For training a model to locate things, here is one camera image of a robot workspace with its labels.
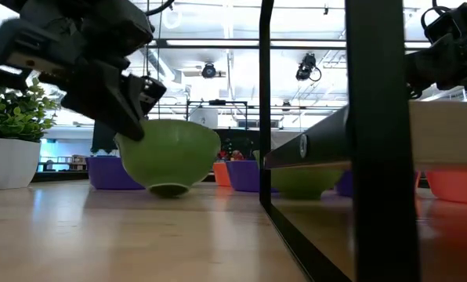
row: potted plant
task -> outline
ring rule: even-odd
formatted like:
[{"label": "potted plant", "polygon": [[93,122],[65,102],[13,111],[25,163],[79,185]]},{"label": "potted plant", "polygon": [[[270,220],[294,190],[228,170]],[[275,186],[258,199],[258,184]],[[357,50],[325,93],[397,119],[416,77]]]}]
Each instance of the potted plant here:
[{"label": "potted plant", "polygon": [[40,138],[51,128],[58,105],[38,79],[27,91],[0,87],[0,189],[26,187],[38,165]]}]

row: ceiling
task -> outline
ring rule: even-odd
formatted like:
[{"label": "ceiling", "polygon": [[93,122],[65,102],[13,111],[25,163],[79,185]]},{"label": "ceiling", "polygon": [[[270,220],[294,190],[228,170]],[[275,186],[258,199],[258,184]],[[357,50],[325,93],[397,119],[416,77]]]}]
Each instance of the ceiling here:
[{"label": "ceiling", "polygon": [[[146,10],[155,8],[161,1],[132,0]],[[439,5],[455,7],[461,0],[439,0]],[[257,38],[261,0],[176,0],[174,9],[150,17],[156,27],[155,38]],[[431,0],[404,0],[405,38],[407,41],[425,41],[420,26],[421,14],[432,5]],[[324,7],[329,8],[324,15]],[[0,23],[16,14],[0,5]],[[429,13],[427,21],[436,18]],[[272,38],[284,39],[344,39],[344,0],[275,0],[271,21]],[[256,49],[159,49],[154,50],[161,63],[170,69],[182,71],[178,84],[189,85],[192,99],[237,99],[257,103],[259,83],[259,56]],[[322,70],[322,79],[299,82],[295,79],[302,58],[311,52]],[[129,59],[130,71],[143,74],[145,56],[137,51]],[[231,94],[227,88],[229,79],[203,79],[198,76],[205,63],[214,63],[218,71],[230,75]],[[151,67],[150,73],[157,75]],[[293,103],[314,105],[318,100],[346,101],[347,72],[345,51],[275,49],[271,52],[271,94],[274,104],[289,99]],[[178,90],[166,96],[183,93]],[[432,95],[430,89],[426,95]]]}]

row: green cup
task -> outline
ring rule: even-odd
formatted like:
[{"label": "green cup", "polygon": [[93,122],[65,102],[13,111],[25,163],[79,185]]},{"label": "green cup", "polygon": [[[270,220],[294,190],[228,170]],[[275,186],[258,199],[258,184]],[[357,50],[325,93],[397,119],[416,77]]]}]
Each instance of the green cup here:
[{"label": "green cup", "polygon": [[160,197],[177,197],[203,180],[221,141],[202,125],[178,120],[141,121],[145,137],[136,142],[115,136],[127,173]]},{"label": "green cup", "polygon": [[[259,152],[253,154],[259,163]],[[335,186],[343,171],[328,168],[276,168],[272,169],[272,187],[281,196],[292,200],[319,200],[325,190]]]}]

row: table surface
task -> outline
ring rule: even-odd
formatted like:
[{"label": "table surface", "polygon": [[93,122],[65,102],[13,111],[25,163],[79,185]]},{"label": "table surface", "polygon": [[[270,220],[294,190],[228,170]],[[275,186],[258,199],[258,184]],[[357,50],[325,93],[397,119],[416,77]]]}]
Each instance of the table surface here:
[{"label": "table surface", "polygon": [[[353,280],[352,199],[326,191],[321,201],[273,199],[272,202]],[[467,204],[437,200],[429,189],[418,189],[416,205],[422,281],[467,282]]]},{"label": "table surface", "polygon": [[0,191],[0,282],[304,281],[258,194],[161,200],[87,181]]}]

